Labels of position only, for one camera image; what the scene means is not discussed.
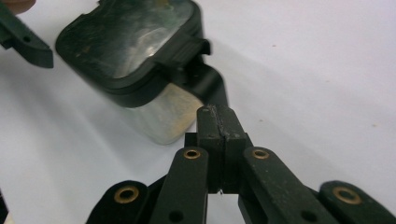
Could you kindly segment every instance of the brass rivet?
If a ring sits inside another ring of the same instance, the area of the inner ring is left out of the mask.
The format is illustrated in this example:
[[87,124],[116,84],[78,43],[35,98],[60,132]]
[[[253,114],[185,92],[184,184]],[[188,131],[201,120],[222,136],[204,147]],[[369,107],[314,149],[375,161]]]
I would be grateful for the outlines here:
[[195,149],[190,149],[190,150],[187,150],[184,152],[184,157],[189,160],[197,159],[200,156],[201,156],[201,152],[199,152]]
[[266,152],[262,149],[256,149],[256,150],[253,150],[253,156],[257,159],[265,160],[268,157],[270,157],[270,154],[268,154],[268,152]]
[[349,204],[359,204],[361,203],[361,197],[359,196],[358,193],[353,191],[352,189],[348,189],[346,187],[335,187],[332,190],[332,193],[335,195],[335,197],[344,202],[344,203],[349,203]]
[[139,189],[135,186],[124,186],[114,194],[117,203],[131,203],[139,196]]

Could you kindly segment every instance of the black tool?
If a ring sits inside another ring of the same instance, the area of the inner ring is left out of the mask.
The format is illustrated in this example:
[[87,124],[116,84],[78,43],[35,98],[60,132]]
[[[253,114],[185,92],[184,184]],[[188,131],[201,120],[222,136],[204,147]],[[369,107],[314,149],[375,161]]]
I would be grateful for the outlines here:
[[29,63],[45,68],[53,67],[50,47],[15,17],[1,1],[0,44],[5,49],[14,48]]
[[239,194],[246,223],[396,223],[361,189],[341,181],[319,192],[304,186],[271,150],[254,147],[227,106],[203,106],[197,133],[186,133],[167,176],[154,184],[121,182],[110,188],[91,223],[205,223],[207,193]]

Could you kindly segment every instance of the white surface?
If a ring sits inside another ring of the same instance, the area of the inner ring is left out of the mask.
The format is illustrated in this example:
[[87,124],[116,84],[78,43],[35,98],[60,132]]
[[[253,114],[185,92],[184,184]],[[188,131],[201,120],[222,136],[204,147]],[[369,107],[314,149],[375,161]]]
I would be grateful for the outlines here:
[[[396,214],[396,2],[200,0],[207,58],[256,146],[307,186],[359,186]],[[38,0],[23,20],[53,46],[96,0]],[[59,57],[46,70],[0,51],[0,188],[15,223],[84,223],[112,185],[151,184],[183,140],[157,146]],[[207,223],[242,223],[210,196]]]

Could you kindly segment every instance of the hole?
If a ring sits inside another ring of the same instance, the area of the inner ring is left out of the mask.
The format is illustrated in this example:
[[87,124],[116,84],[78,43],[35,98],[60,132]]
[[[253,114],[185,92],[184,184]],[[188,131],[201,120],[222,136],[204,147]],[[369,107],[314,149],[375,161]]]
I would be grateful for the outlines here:
[[334,194],[338,200],[344,203],[349,203],[349,204],[361,203],[361,197],[359,196],[359,194],[353,191],[352,189],[346,187],[336,187],[332,190],[332,194]]
[[318,221],[317,215],[315,215],[314,213],[309,212],[309,211],[301,212],[301,217],[309,222],[317,222]]
[[256,149],[253,151],[253,156],[257,159],[264,160],[270,157],[270,154],[262,149]]
[[29,43],[30,41],[32,41],[32,39],[26,35],[23,37],[23,41]]
[[184,152],[184,157],[187,159],[197,159],[201,156],[201,153],[197,150],[191,149]]
[[139,189],[135,186],[124,186],[114,194],[117,203],[131,203],[139,196]]
[[171,220],[171,222],[179,222],[183,220],[183,218],[183,213],[180,211],[173,211],[169,213],[169,220]]

